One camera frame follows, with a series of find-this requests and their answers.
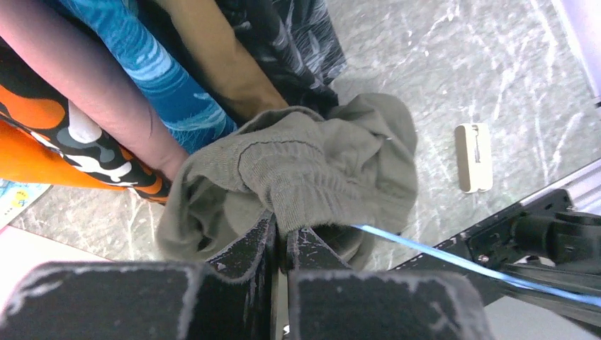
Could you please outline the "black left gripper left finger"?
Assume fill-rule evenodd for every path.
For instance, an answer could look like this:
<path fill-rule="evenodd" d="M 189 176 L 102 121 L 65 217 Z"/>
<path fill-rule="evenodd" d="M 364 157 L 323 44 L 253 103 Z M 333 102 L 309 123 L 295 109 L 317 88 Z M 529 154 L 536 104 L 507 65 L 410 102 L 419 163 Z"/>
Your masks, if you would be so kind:
<path fill-rule="evenodd" d="M 204 262 L 49 262 L 17 286 L 2 339 L 271 339 L 276 223 Z"/>

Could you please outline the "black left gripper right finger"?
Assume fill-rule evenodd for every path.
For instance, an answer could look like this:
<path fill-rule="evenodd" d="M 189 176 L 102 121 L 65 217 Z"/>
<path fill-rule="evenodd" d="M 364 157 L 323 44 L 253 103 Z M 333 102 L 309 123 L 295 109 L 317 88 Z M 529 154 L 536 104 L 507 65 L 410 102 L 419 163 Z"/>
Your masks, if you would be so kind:
<path fill-rule="evenodd" d="M 289 339 L 491 339 L 465 270 L 425 266 L 355 271 L 313 230 L 286 240 Z"/>

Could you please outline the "olive green shorts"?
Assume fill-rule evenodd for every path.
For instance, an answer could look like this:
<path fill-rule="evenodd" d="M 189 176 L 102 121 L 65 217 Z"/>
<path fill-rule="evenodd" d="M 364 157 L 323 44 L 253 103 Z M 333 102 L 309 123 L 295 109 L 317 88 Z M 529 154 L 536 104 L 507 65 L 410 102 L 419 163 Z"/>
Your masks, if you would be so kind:
<path fill-rule="evenodd" d="M 408 107 L 388 94 L 360 94 L 326 116 L 268 110 L 184 162 L 155 243 L 166 259 L 203 261 L 267 211 L 282 239 L 316 228 L 362 267 L 373 244 L 362 225 L 394 234 L 408 225 L 416 147 Z"/>

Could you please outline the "blue wire hanger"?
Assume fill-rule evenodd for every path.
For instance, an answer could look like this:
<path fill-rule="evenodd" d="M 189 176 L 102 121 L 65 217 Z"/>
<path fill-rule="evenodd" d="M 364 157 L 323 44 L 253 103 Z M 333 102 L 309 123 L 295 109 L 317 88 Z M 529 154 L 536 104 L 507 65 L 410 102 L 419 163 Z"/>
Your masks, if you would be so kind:
<path fill-rule="evenodd" d="M 547 285 L 542 285 L 540 283 L 534 283 L 528 280 L 515 278 L 513 276 L 509 276 L 505 273 L 501 273 L 499 271 L 494 271 L 492 269 L 483 267 L 479 264 L 476 264 L 467 259 L 461 258 L 457 255 L 450 254 L 449 252 L 442 251 L 440 249 L 433 248 L 431 246 L 427 246 L 425 244 L 421 244 L 419 242 L 415 242 L 411 239 L 406 239 L 399 235 L 387 232 L 385 230 L 372 227 L 370 225 L 352 225 L 352 227 L 357 228 L 358 230 L 368 232 L 369 234 L 376 235 L 378 237 L 382 237 L 387 239 L 388 241 L 395 242 L 397 244 L 402 244 L 403 246 L 410 247 L 411 249 L 417 250 L 421 253 L 425 253 L 427 255 L 433 256 L 436 259 L 445 261 L 447 263 L 453 264 L 460 268 L 466 269 L 468 271 L 472 271 L 474 273 L 481 274 L 483 276 L 487 276 L 489 278 L 494 278 L 499 281 L 503 281 L 505 283 L 509 283 L 517 288 L 525 288 L 527 290 L 534 290 L 540 293 L 546 293 L 558 298 L 565 298 L 567 300 L 571 300 L 574 302 L 581 302 L 587 305 L 592 305 L 596 307 L 600 307 L 600 297 L 593 295 L 584 295 L 577 293 L 570 293 L 565 290 L 561 290 L 558 288 L 552 288 Z"/>

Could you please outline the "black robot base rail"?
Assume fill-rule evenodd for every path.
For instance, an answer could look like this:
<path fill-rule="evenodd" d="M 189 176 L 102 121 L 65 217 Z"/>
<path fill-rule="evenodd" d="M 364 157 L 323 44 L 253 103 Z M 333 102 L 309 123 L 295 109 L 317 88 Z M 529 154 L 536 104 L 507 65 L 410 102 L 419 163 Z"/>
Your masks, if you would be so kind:
<path fill-rule="evenodd" d="M 436 249 L 516 278 L 600 296 L 600 216 L 573 210 L 563 189 L 526 205 L 515 203 L 437 244 Z M 428 254 L 418 254 L 396 268 L 457 272 L 471 281 L 485 305 L 516 298 L 600 335 L 600 308 L 596 306 L 494 283 Z"/>

